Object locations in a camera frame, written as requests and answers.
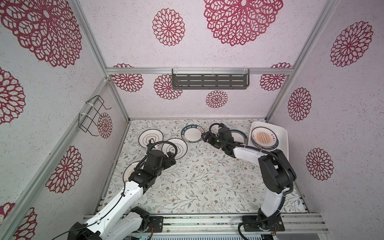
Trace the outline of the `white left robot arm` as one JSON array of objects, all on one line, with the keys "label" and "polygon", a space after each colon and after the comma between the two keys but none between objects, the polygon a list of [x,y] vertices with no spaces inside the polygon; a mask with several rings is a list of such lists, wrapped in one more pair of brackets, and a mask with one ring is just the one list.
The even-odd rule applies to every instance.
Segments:
[{"label": "white left robot arm", "polygon": [[123,240],[133,232],[153,231],[150,214],[134,207],[126,217],[123,214],[155,183],[163,170],[176,164],[175,153],[165,154],[150,150],[145,162],[132,164],[123,175],[123,189],[98,213],[84,224],[75,223],[68,234],[69,240]]}]

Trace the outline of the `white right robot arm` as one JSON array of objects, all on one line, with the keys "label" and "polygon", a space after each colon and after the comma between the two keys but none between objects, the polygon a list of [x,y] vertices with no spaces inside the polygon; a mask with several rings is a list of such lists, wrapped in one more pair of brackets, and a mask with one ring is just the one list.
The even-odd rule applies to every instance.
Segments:
[{"label": "white right robot arm", "polygon": [[231,130],[224,124],[219,126],[218,133],[212,129],[202,134],[202,140],[216,149],[221,149],[226,155],[259,164],[263,182],[267,188],[262,206],[259,209],[261,220],[278,216],[284,206],[286,195],[294,190],[297,175],[286,155],[280,149],[273,151],[243,145],[233,139]]}]

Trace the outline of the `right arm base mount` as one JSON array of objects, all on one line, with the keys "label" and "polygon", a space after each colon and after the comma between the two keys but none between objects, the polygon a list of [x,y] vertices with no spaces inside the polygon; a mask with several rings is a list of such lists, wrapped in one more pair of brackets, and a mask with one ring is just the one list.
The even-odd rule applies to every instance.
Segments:
[{"label": "right arm base mount", "polygon": [[282,232],[285,231],[281,216],[275,216],[269,220],[263,220],[260,216],[242,216],[243,223],[252,222],[250,224],[244,224],[246,232]]}]

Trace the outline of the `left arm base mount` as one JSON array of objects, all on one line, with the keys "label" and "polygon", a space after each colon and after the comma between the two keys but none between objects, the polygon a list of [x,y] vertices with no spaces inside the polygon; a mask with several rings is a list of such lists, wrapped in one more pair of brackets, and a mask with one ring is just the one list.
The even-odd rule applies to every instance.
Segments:
[{"label": "left arm base mount", "polygon": [[140,207],[131,209],[130,214],[131,213],[137,214],[141,220],[140,226],[135,229],[134,233],[161,233],[163,231],[163,216],[152,216]]}]

